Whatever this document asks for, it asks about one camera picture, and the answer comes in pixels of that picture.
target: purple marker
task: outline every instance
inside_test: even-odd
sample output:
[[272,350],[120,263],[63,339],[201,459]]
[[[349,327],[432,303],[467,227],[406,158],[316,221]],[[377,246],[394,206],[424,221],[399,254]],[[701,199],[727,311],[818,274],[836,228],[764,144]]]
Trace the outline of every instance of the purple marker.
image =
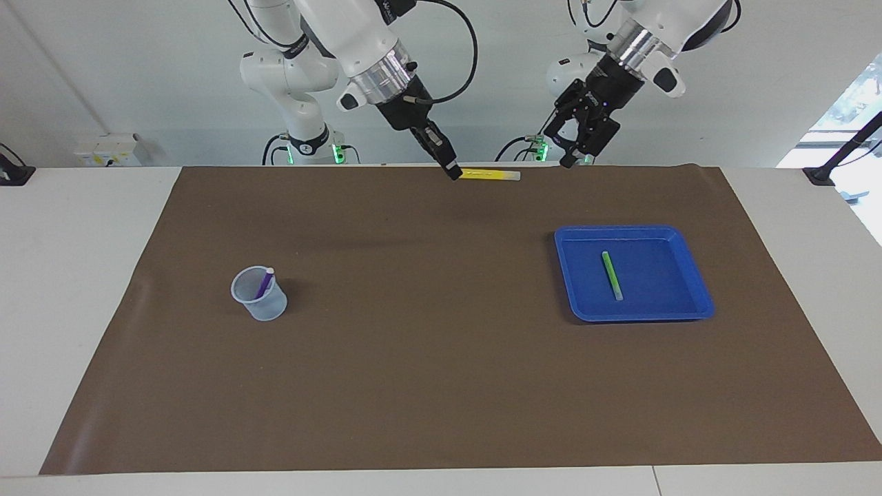
[[270,287],[270,282],[273,281],[273,276],[275,275],[275,269],[270,267],[266,269],[266,275],[264,275],[264,280],[260,282],[260,288],[258,289],[258,295],[254,297],[254,299],[259,300],[264,297],[266,294],[266,289]]

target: green pen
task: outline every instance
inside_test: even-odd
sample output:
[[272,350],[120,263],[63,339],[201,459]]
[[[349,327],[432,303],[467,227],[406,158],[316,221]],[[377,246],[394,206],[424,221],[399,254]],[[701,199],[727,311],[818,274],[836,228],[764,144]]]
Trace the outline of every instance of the green pen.
[[616,301],[623,301],[624,296],[622,296],[622,287],[618,284],[618,276],[616,276],[616,269],[612,266],[612,259],[609,257],[609,252],[603,252],[602,256],[603,265],[607,268],[609,284],[612,286],[612,292],[616,295]]

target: blue tray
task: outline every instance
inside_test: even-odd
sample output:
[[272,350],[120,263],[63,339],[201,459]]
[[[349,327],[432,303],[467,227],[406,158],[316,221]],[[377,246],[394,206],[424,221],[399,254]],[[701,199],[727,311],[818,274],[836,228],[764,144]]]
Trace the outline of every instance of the blue tray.
[[[577,226],[555,234],[570,307],[586,322],[659,322],[714,316],[695,260],[670,226]],[[624,301],[603,265],[609,252]]]

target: yellow marker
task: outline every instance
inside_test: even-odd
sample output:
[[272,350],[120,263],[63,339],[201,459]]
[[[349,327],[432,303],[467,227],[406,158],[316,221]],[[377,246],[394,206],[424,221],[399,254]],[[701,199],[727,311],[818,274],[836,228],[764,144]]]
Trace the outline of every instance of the yellow marker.
[[483,179],[485,181],[520,181],[517,170],[463,169],[460,179]]

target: electrical outlet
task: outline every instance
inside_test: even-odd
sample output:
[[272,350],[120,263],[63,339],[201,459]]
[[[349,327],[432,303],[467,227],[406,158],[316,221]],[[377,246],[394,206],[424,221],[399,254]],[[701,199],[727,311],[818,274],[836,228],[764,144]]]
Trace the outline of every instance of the electrical outlet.
[[132,134],[110,134],[83,141],[74,150],[84,167],[141,167],[147,152]]

